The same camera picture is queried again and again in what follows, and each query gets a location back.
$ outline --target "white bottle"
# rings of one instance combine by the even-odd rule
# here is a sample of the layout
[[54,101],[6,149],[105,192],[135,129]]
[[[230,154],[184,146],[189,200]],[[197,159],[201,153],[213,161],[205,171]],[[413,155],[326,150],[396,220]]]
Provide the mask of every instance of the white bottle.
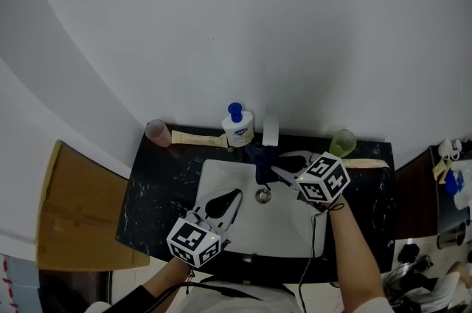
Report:
[[248,145],[254,137],[254,117],[249,111],[243,111],[239,103],[228,106],[229,116],[225,117],[221,125],[228,136],[229,146],[239,148]]

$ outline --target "blue object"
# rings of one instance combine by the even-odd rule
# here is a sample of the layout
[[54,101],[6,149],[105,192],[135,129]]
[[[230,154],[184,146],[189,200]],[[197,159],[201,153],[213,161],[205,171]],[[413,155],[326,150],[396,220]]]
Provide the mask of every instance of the blue object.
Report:
[[461,170],[459,170],[457,172],[456,182],[457,182],[457,186],[459,188],[459,192],[462,191],[462,189],[464,188],[464,176],[462,175]]
[[449,170],[445,176],[445,190],[451,196],[454,196],[457,191],[459,191],[459,186],[457,185],[456,178],[454,178],[454,173],[452,170]]
[[231,103],[228,106],[228,112],[231,114],[233,123],[239,123],[243,119],[243,107],[239,103]]

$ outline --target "pink cup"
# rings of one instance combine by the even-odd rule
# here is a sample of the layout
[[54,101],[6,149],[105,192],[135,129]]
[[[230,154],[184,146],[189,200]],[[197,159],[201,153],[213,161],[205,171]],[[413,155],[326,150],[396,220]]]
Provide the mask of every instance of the pink cup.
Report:
[[146,137],[157,146],[167,148],[172,143],[169,129],[162,120],[153,120],[146,126]]

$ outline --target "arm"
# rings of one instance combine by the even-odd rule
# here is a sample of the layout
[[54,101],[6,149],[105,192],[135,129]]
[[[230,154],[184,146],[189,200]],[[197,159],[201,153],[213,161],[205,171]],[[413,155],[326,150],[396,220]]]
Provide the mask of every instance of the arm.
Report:
[[[188,275],[188,264],[177,258],[172,258],[161,271],[143,284],[143,287],[145,287],[152,296],[158,297],[167,288],[185,282]],[[177,292],[178,290],[172,293],[160,306],[153,310],[153,313],[164,313],[167,311],[167,308],[173,302]]]
[[340,210],[330,211],[336,244],[339,286],[346,313],[367,301],[384,297],[381,274],[347,201]]
[[459,273],[459,280],[464,282],[466,288],[470,288],[472,286],[472,280],[471,276],[469,275],[469,268],[467,264],[463,262],[456,262],[449,269],[448,274],[453,272]]

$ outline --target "green cup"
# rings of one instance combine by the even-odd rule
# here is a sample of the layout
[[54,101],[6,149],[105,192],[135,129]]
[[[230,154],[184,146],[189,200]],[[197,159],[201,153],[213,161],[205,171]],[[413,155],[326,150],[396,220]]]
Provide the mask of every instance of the green cup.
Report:
[[356,144],[357,140],[354,134],[347,129],[342,129],[334,135],[330,145],[330,153],[333,156],[344,158],[355,149]]

